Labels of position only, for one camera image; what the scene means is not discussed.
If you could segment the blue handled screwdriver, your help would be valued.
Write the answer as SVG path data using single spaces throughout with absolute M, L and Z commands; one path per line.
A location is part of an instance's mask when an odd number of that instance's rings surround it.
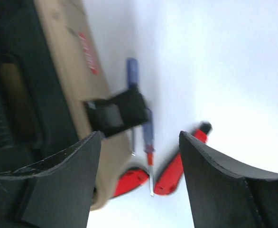
M 153 174 L 153 159 L 154 159 L 154 125 L 153 125 L 153 113 L 147 108 L 146 113 L 148 121 L 142 125 L 143 140 L 144 140 L 144 152 L 147 157 L 150 195 L 154 196 L 154 174 Z
M 127 86 L 131 89 L 133 86 L 138 84 L 138 61 L 133 57 L 127 58 L 126 61 L 126 72 L 127 72 Z M 135 142 L 136 142 L 135 129 L 131 129 L 131 149 L 132 156 L 136 156 Z

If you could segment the tan plastic tool box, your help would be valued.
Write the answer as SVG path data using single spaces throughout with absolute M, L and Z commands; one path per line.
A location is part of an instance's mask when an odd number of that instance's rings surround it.
M 92 132 L 83 101 L 109 98 L 81 0 L 37 0 L 35 7 L 46 37 L 61 88 L 80 139 Z M 113 197 L 119 176 L 131 158 L 130 141 L 120 133 L 102 141 L 91 210 Z

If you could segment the red handled pliers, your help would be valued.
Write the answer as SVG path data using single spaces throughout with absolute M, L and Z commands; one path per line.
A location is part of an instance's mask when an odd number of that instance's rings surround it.
M 206 143 L 208 140 L 208 134 L 211 130 L 212 125 L 209 122 L 201 122 L 190 132 L 190 134 L 203 143 Z M 179 146 L 177 146 L 175 152 L 166 162 L 156 180 L 154 193 L 160 196 L 166 196 L 174 193 L 180 183 L 183 173 L 184 170 L 181 155 Z
M 112 198 L 125 195 L 147 182 L 149 174 L 143 168 L 130 167 L 118 179 Z

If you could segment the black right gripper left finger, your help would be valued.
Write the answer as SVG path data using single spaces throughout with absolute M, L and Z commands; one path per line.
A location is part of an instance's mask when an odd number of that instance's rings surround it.
M 0 228 L 84 228 L 101 152 L 93 132 L 16 171 L 0 173 Z

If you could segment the black tool box tray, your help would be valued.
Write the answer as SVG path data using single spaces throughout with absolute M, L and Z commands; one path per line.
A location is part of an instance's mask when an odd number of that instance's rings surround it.
M 77 141 L 34 2 L 0 0 L 0 172 Z

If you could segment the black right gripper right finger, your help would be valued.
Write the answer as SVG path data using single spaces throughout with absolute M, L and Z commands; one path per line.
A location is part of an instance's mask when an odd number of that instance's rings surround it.
M 183 131 L 179 149 L 196 228 L 278 228 L 278 173 L 242 163 Z

